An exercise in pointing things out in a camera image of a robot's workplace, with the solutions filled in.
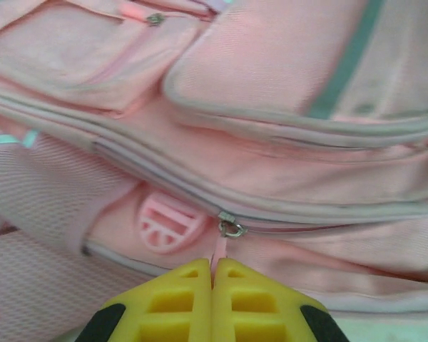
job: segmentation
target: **black rubber grip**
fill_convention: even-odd
[[[300,308],[317,342],[349,342],[333,317],[311,305]]]
[[[125,311],[123,304],[113,304],[97,311],[75,342],[108,342]]]

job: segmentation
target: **yellow plastic object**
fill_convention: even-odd
[[[233,259],[207,259],[127,291],[76,342],[348,342],[318,301]]]

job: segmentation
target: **metal zipper slider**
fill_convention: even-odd
[[[146,18],[150,26],[160,26],[165,21],[165,16],[162,13],[154,13]]]
[[[236,223],[236,218],[232,214],[221,212],[218,215],[218,218],[220,220],[220,235],[222,237],[236,239],[237,237],[243,236],[248,231],[247,228],[243,227],[241,224]]]

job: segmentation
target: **teal stripe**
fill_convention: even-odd
[[[17,140],[13,135],[0,134],[0,144],[19,144],[22,143],[24,147],[30,148],[35,143],[38,137],[38,131],[30,130],[27,132],[24,139],[21,141]]]
[[[335,74],[312,104],[307,114],[309,118],[327,120],[331,117],[341,94],[360,63],[383,3],[384,0],[368,1],[362,19],[337,65]]]

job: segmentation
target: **pink backpack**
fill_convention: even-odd
[[[228,2],[0,1],[0,341],[225,255],[428,320],[428,0]]]

